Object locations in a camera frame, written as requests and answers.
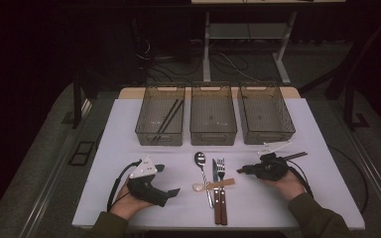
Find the gray basket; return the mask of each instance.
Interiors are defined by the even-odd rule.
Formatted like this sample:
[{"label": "gray basket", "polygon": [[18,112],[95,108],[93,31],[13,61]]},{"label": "gray basket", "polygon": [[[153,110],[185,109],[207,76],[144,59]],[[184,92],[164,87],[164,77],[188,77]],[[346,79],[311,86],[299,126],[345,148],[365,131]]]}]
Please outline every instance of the gray basket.
[{"label": "gray basket", "polygon": [[232,146],[237,126],[228,82],[194,82],[191,88],[190,142]]},{"label": "gray basket", "polygon": [[242,81],[238,92],[244,143],[287,141],[296,129],[276,82]]},{"label": "gray basket", "polygon": [[148,83],[135,133],[142,146],[181,146],[184,83]]}]

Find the forearm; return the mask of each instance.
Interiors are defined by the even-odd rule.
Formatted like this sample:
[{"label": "forearm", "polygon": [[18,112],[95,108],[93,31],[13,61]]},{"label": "forearm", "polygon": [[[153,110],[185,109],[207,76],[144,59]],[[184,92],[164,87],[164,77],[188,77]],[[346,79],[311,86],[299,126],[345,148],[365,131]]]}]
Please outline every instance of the forearm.
[{"label": "forearm", "polygon": [[289,204],[289,209],[299,222],[303,237],[353,237],[339,214],[322,208],[307,193],[294,198]]},{"label": "forearm", "polygon": [[128,221],[117,215],[101,212],[94,226],[81,238],[122,238],[128,228]]}]

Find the person's left hand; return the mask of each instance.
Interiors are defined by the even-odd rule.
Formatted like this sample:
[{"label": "person's left hand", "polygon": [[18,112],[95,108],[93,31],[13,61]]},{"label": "person's left hand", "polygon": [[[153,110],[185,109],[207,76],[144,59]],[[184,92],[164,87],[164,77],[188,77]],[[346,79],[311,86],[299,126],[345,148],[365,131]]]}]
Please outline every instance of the person's left hand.
[{"label": "person's left hand", "polygon": [[154,205],[148,201],[140,200],[129,193],[128,186],[126,185],[128,180],[129,178],[126,179],[122,188],[120,188],[119,193],[117,193],[116,200],[120,197],[122,198],[115,202],[109,211],[110,213],[120,216],[126,220],[131,219],[138,211]]}]

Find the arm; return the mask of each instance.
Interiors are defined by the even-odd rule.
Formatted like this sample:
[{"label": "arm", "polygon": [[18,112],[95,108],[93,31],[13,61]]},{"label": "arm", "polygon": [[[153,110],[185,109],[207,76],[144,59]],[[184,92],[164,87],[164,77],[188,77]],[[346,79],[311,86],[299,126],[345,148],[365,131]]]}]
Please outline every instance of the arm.
[{"label": "arm", "polygon": [[293,173],[287,172],[278,181],[263,180],[263,182],[276,187],[290,202],[289,209],[299,222],[303,237],[353,237],[343,218],[331,210],[322,208],[305,192],[304,187]]},{"label": "arm", "polygon": [[135,198],[129,193],[125,181],[116,201],[109,212],[100,212],[94,226],[85,232],[81,238],[122,238],[128,228],[129,219],[138,211],[153,204]]}]

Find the spoon handle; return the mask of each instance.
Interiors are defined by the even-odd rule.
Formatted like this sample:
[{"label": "spoon handle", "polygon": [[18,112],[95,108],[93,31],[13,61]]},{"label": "spoon handle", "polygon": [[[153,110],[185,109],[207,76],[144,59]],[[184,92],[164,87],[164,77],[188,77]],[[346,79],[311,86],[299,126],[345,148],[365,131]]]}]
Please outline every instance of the spoon handle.
[{"label": "spoon handle", "polygon": [[202,176],[203,176],[203,184],[205,185],[206,195],[208,196],[209,207],[213,208],[214,202],[212,201],[211,193],[209,193],[208,182],[206,182],[205,172],[203,170],[201,170],[201,171],[202,171]]}]

